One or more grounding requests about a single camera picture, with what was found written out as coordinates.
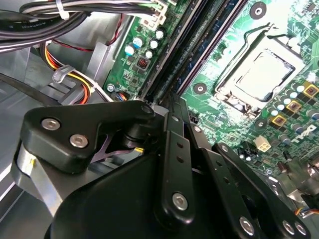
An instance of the cable clip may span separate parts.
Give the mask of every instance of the cable clip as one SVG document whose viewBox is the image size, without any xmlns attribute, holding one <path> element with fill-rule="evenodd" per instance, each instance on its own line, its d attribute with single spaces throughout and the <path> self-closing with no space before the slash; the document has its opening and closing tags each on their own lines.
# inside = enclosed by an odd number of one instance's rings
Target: cable clip
<svg viewBox="0 0 319 239">
<path fill-rule="evenodd" d="M 59 14 L 60 14 L 61 18 L 63 20 L 69 19 L 70 14 L 69 14 L 69 12 L 64 10 L 63 4 L 62 4 L 62 0 L 55 0 L 55 3 L 56 3 L 56 7 L 59 10 Z"/>
<path fill-rule="evenodd" d="M 58 83 L 60 84 L 64 78 L 69 74 L 71 73 L 72 71 L 74 71 L 75 68 L 70 66 L 70 65 L 65 65 L 65 66 L 62 66 L 58 69 L 55 70 L 55 72 L 53 73 L 53 76 L 52 76 L 52 80 L 55 82 L 55 83 Z"/>
</svg>

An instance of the black capacitor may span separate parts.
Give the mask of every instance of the black capacitor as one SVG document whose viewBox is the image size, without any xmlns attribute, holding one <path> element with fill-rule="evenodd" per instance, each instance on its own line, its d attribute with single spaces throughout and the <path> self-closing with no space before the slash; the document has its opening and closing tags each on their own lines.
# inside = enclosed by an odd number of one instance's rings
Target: black capacitor
<svg viewBox="0 0 319 239">
<path fill-rule="evenodd" d="M 288 151 L 283 151 L 283 155 L 285 157 L 285 159 L 287 160 L 287 162 L 291 162 L 293 160 L 293 158 L 291 157 L 291 155 L 289 154 Z"/>
<path fill-rule="evenodd" d="M 283 162 L 278 162 L 277 167 L 279 168 L 280 172 L 282 173 L 287 172 L 287 166 Z"/>
</svg>

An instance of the silver screw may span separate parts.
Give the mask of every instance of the silver screw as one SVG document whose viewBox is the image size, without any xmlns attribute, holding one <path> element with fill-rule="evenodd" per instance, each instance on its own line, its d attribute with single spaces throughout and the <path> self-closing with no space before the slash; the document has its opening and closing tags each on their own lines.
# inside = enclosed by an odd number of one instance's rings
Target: silver screw
<svg viewBox="0 0 319 239">
<path fill-rule="evenodd" d="M 108 92 L 113 92 L 115 90 L 115 86 L 113 84 L 108 84 L 106 90 Z"/>
<path fill-rule="evenodd" d="M 57 121 L 56 119 L 44 119 L 42 120 L 41 125 L 43 128 L 52 131 L 57 130 L 61 127 L 59 121 Z"/>
<path fill-rule="evenodd" d="M 241 217 L 239 219 L 240 225 L 241 227 L 244 229 L 244 231 L 250 235 L 253 236 L 255 234 L 255 229 L 253 227 L 253 225 L 251 224 L 251 222 L 245 218 L 245 217 Z"/>
<path fill-rule="evenodd" d="M 307 231 L 306 229 L 301 226 L 301 224 L 299 222 L 295 222 L 295 226 L 296 228 L 298 229 L 298 231 L 302 234 L 302 235 L 306 235 L 307 234 Z"/>
<path fill-rule="evenodd" d="M 70 143 L 76 148 L 85 148 L 89 141 L 85 136 L 75 134 L 70 137 Z"/>
<path fill-rule="evenodd" d="M 188 208 L 188 202 L 186 197 L 181 193 L 173 194 L 173 203 L 181 211 L 185 211 Z"/>
<path fill-rule="evenodd" d="M 287 221 L 283 221 L 283 225 L 284 225 L 284 228 L 286 229 L 286 231 L 288 231 L 291 235 L 295 234 L 295 230 Z"/>
<path fill-rule="evenodd" d="M 177 118 L 177 117 L 175 117 L 175 116 L 172 116 L 172 118 L 173 118 L 173 120 L 175 120 L 175 121 L 179 121 L 179 119 Z"/>
<path fill-rule="evenodd" d="M 221 149 L 224 150 L 225 152 L 228 152 L 228 148 L 225 145 L 222 145 Z"/>
<path fill-rule="evenodd" d="M 196 131 L 196 132 L 198 132 L 198 133 L 200 133 L 201 132 L 201 129 L 200 129 L 200 127 L 198 127 L 198 126 L 194 126 L 194 130 Z"/>
<path fill-rule="evenodd" d="M 148 106 L 142 106 L 142 111 L 144 111 L 147 114 L 152 113 L 151 109 Z"/>
</svg>

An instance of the small connector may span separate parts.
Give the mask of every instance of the small connector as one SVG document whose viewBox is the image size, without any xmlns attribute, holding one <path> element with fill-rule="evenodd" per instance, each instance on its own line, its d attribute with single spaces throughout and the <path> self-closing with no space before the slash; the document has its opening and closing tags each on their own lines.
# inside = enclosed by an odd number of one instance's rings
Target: small connector
<svg viewBox="0 0 319 239">
<path fill-rule="evenodd" d="M 151 2 L 157 3 L 155 13 L 151 17 L 142 18 L 141 25 L 146 26 L 148 29 L 155 31 L 159 25 L 163 25 L 166 21 L 166 12 L 168 5 L 161 0 L 151 0 Z"/>
<path fill-rule="evenodd" d="M 262 152 L 267 152 L 268 149 L 271 148 L 271 145 L 269 144 L 268 140 L 263 136 L 258 136 L 254 139 L 254 142 L 257 146 L 257 148 Z"/>
</svg>

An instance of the orange wire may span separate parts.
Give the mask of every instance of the orange wire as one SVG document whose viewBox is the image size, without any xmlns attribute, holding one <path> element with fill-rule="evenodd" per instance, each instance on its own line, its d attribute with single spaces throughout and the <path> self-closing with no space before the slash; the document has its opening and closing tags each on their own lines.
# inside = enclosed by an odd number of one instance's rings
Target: orange wire
<svg viewBox="0 0 319 239">
<path fill-rule="evenodd" d="M 55 67 L 59 68 L 59 66 L 58 66 L 58 65 L 54 62 L 54 60 L 52 59 L 50 52 L 47 52 L 47 53 L 48 53 L 48 59 L 49 59 L 49 61 L 52 63 L 52 65 L 54 65 Z M 82 85 L 82 87 L 83 87 L 83 90 L 84 90 L 84 98 L 83 98 L 83 100 L 81 100 L 81 102 L 79 103 L 80 105 L 86 103 L 86 101 L 87 101 L 87 99 L 88 99 L 88 95 L 89 95 L 88 89 L 87 89 L 85 86 L 83 86 L 83 85 Z"/>
</svg>

